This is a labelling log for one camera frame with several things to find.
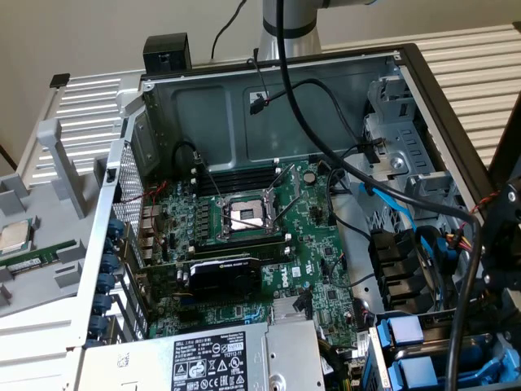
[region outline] circuit board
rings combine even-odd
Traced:
[[[278,167],[284,170],[288,165],[295,165],[293,173],[298,178],[288,175],[289,178],[275,187],[275,194],[280,210],[295,199],[294,181],[300,183],[300,198],[278,222],[286,238],[287,234],[291,235],[291,241],[213,254],[268,260],[261,267],[260,291],[247,300],[238,297],[224,301],[197,301],[189,293],[176,288],[179,266],[198,260],[198,254],[190,254],[190,244],[195,240],[208,245],[219,241],[222,211],[217,206],[218,197],[196,199],[186,191],[188,183],[184,182],[170,185],[161,193],[161,198],[154,200],[154,204],[161,205],[164,212],[158,236],[168,239],[173,234],[175,245],[169,247],[167,256],[164,247],[155,244],[149,266],[143,270],[154,289],[157,303],[156,320],[151,323],[149,337],[198,331],[219,324],[269,321],[274,300],[284,297],[297,299],[304,290],[312,289],[313,320],[317,329],[320,326],[331,344],[351,345],[356,340],[355,325],[346,321],[346,314],[352,313],[352,293],[334,286],[326,272],[343,254],[338,227],[328,219],[326,176],[319,174],[316,163],[310,164],[306,160],[285,162]],[[304,182],[306,173],[313,173],[313,184]],[[273,237],[277,235],[280,235],[277,231],[272,234]],[[333,280],[338,284],[349,284],[342,266],[335,268]]]

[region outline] mesh panel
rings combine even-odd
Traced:
[[[120,186],[121,201],[132,200],[144,192],[138,173],[138,167],[136,166],[136,160],[134,159],[132,148],[128,143],[125,144],[121,156]],[[113,205],[116,217],[122,222],[130,222],[134,232],[139,232],[142,202],[143,198],[138,198],[130,202],[121,202]]]

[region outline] warning label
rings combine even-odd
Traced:
[[[246,390],[244,332],[174,343],[172,391]]]

